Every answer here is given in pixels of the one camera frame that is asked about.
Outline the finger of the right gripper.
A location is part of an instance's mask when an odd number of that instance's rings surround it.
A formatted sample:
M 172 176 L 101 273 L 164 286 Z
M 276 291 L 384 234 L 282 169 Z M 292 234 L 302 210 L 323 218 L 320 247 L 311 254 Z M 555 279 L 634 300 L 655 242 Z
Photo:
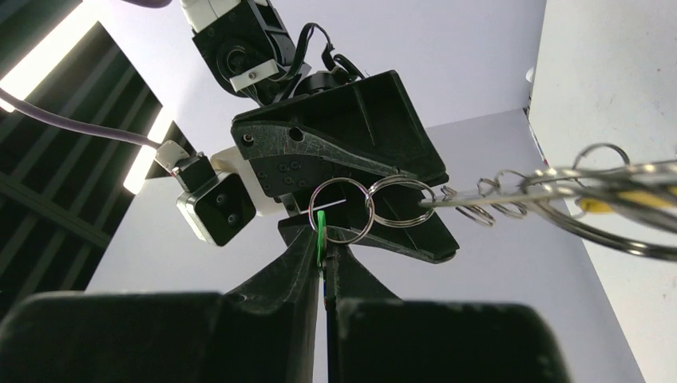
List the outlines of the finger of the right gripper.
M 246 160 L 317 156 L 376 176 L 449 179 L 394 70 L 242 113 L 231 135 Z
M 325 244 L 362 245 L 426 263 L 444 263 L 459 249 L 437 213 L 419 206 L 426 189 L 415 180 L 326 180 L 284 192 L 277 200 L 289 218 L 283 237 L 305 227 L 320 231 Z

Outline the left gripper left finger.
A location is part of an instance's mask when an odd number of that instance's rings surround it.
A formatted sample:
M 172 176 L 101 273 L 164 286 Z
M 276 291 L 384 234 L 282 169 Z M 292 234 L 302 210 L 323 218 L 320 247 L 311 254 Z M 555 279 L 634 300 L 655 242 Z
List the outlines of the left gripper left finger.
M 309 382 L 316 234 L 235 289 L 36 294 L 1 324 L 4 382 Z

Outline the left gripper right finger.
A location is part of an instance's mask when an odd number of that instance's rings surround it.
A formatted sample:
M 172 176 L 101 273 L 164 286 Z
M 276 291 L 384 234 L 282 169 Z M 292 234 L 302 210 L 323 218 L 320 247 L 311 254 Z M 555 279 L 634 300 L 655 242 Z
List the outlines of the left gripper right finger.
M 345 245 L 323 260 L 331 382 L 568 382 L 553 332 L 531 307 L 406 301 Z

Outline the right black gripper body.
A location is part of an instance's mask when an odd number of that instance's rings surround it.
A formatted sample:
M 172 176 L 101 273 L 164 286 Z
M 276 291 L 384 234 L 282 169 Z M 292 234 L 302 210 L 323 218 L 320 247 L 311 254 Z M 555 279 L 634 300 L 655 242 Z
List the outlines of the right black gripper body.
M 306 213 L 309 187 L 318 181 L 318 159 L 303 155 L 273 155 L 245 160 L 237 147 L 211 156 L 218 172 L 237 174 L 243 182 L 256 214 Z

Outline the green key tag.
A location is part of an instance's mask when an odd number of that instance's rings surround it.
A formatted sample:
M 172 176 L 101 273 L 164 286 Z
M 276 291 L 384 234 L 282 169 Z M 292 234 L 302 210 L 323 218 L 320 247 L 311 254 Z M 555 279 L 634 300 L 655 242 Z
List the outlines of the green key tag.
M 327 222 L 324 210 L 317 210 L 317 267 L 320 270 L 324 269 L 324 259 L 327 252 Z

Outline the round metal keyring disc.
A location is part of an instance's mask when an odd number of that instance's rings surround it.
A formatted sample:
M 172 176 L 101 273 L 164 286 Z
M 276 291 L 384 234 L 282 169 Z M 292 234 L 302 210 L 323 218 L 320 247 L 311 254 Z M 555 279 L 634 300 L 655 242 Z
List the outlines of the round metal keyring disc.
M 383 180 L 415 180 L 403 175 Z M 676 248 L 613 234 L 583 222 L 586 215 L 575 204 L 580 197 L 597 197 L 612 204 L 612 214 L 666 233 L 676 233 L 676 206 L 640 207 L 622 202 L 622 191 L 651 192 L 676 203 L 676 161 L 660 160 L 633 163 L 628 154 L 614 144 L 591 144 L 581 150 L 568 167 L 537 169 L 530 174 L 501 170 L 492 178 L 481 178 L 473 191 L 459 192 L 442 185 L 439 193 L 422 186 L 430 194 L 419 206 L 434 212 L 452 207 L 483 227 L 496 220 L 491 207 L 511 219 L 523 219 L 533 212 L 545 221 L 581 239 L 644 259 L 675 262 Z

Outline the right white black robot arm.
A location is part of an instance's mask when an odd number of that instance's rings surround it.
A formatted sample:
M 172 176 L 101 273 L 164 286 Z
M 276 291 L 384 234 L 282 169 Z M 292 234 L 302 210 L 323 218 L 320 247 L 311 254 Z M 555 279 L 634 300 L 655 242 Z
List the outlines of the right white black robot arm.
M 293 41 L 266 1 L 183 3 L 193 41 L 220 86 L 258 107 L 236 116 L 231 133 L 266 197 L 290 210 L 284 235 L 307 227 L 311 193 L 328 189 L 333 236 L 346 241 L 364 225 L 363 244 L 428 263 L 458 250 L 434 211 L 418 206 L 423 189 L 448 180 L 445 165 L 394 71 L 364 76 L 328 42 L 324 70 L 309 73 L 306 24 Z

